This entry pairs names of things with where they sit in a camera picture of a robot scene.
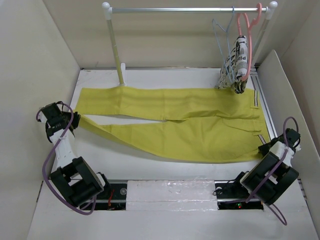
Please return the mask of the yellow trousers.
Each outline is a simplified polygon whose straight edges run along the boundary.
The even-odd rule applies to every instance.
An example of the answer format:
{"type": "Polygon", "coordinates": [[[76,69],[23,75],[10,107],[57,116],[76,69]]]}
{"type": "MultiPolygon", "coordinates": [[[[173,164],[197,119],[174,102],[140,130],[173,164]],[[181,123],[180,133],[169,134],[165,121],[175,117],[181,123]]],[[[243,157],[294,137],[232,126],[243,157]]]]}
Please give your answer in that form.
{"type": "Polygon", "coordinates": [[[252,161],[270,140],[253,89],[83,88],[75,110],[87,131],[178,161],[252,161]]]}

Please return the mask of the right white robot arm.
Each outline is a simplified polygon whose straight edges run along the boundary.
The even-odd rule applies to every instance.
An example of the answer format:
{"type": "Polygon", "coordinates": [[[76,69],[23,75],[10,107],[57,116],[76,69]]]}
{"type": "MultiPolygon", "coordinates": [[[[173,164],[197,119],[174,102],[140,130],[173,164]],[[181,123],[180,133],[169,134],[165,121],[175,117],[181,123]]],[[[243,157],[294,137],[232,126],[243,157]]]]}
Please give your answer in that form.
{"type": "Polygon", "coordinates": [[[290,166],[290,161],[299,150],[300,135],[280,135],[259,147],[262,160],[250,171],[240,172],[231,184],[231,191],[237,197],[248,196],[232,201],[232,203],[249,202],[259,199],[270,206],[298,178],[299,172],[290,166]]]}

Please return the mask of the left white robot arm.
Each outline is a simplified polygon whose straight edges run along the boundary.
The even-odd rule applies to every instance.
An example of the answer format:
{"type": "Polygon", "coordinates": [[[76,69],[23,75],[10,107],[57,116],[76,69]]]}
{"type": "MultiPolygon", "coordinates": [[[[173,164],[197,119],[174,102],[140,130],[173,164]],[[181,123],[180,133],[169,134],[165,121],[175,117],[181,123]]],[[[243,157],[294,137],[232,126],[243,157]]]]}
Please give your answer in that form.
{"type": "Polygon", "coordinates": [[[64,106],[62,101],[53,102],[36,114],[36,120],[45,124],[46,137],[53,144],[43,163],[42,175],[59,200],[81,212],[81,205],[94,202],[98,197],[109,198],[113,190],[103,173],[95,173],[84,158],[76,154],[74,130],[81,116],[72,109],[63,111],[64,106]]]}

